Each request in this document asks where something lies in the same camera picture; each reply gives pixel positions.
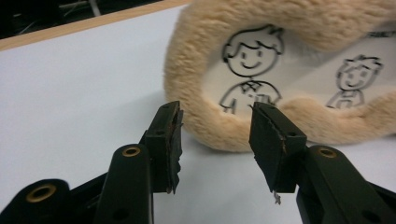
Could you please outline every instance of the black plastic part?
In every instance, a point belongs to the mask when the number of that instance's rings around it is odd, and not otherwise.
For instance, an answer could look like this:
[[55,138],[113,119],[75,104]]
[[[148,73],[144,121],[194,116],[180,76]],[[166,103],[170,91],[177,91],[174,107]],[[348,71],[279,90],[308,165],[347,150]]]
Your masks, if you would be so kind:
[[[393,211],[339,150],[325,146],[309,148],[304,171],[312,179],[313,188],[305,182],[300,189],[314,189],[311,194],[318,195],[324,210],[319,223],[396,223]],[[305,208],[307,214],[315,213],[316,209]],[[303,222],[318,223],[315,219]]]
[[389,208],[393,210],[393,213],[396,214],[396,193],[392,192],[388,189],[384,189],[384,188],[382,188],[378,185],[375,185],[373,183],[370,183],[370,185],[375,190],[375,192],[379,195],[379,197],[381,197],[382,200],[384,200],[384,202],[389,206]]
[[316,224],[322,222],[324,209],[316,193],[307,195],[302,191],[302,189],[299,189],[297,193],[297,205],[304,224]]
[[0,223],[68,223],[70,191],[60,179],[45,179],[22,189],[0,214]]
[[269,189],[294,192],[306,148],[305,134],[273,105],[256,102],[249,143]]
[[113,155],[94,224],[152,223],[149,151],[144,145],[119,148]]
[[161,106],[143,135],[144,144],[152,159],[153,192],[175,192],[179,182],[177,173],[181,156],[180,128],[183,113],[179,102]]
[[[108,173],[72,190],[58,179],[29,185],[3,210],[0,223],[152,223],[153,185],[156,192],[170,192],[179,181],[182,115],[179,102],[161,106],[140,144],[114,153]],[[38,198],[51,194],[29,203],[32,191]]]

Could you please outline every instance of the dark background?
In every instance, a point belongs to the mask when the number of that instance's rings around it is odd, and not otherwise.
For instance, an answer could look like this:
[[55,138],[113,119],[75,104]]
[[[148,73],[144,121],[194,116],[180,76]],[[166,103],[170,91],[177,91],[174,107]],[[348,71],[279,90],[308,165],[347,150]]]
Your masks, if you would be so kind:
[[[102,15],[160,0],[96,0]],[[88,0],[0,0],[0,38],[94,17]]]

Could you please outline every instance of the wooden table edge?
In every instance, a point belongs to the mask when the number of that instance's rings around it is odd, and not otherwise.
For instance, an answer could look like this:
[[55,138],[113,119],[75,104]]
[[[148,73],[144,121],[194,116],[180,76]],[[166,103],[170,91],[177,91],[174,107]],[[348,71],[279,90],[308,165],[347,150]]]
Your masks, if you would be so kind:
[[0,51],[5,49],[13,49],[16,47],[33,44],[39,41],[52,39],[62,35],[69,35],[79,31],[88,30],[101,25],[110,24],[116,21],[128,20],[134,17],[147,15],[158,12],[171,7],[179,7],[188,4],[191,0],[164,0],[142,7],[134,7],[100,17],[87,19],[84,21],[76,21],[66,25],[60,25],[49,29],[32,32],[26,35],[17,35],[10,38],[0,39]]

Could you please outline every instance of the beige plush pillow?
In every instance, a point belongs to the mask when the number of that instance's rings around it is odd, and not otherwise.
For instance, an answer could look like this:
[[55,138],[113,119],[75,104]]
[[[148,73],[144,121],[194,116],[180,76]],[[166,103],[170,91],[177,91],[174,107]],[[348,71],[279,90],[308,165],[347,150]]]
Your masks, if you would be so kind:
[[168,47],[166,98],[221,150],[250,150],[249,101],[278,106],[318,143],[396,133],[395,12],[395,0],[195,0]]

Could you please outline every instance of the cartoon boy drawing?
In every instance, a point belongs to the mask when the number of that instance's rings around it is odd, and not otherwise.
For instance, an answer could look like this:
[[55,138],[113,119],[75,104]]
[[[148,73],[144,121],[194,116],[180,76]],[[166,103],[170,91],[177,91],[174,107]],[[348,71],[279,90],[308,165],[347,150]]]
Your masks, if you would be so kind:
[[364,104],[362,90],[375,81],[382,69],[379,58],[359,55],[354,59],[344,60],[337,71],[336,84],[339,92],[327,103],[330,108],[350,108]]
[[225,92],[219,102],[224,112],[235,114],[255,101],[274,105],[282,98],[271,83],[253,79],[268,72],[276,64],[284,50],[282,35],[282,28],[268,24],[230,37],[223,47],[223,61],[235,75],[247,77],[248,80]]

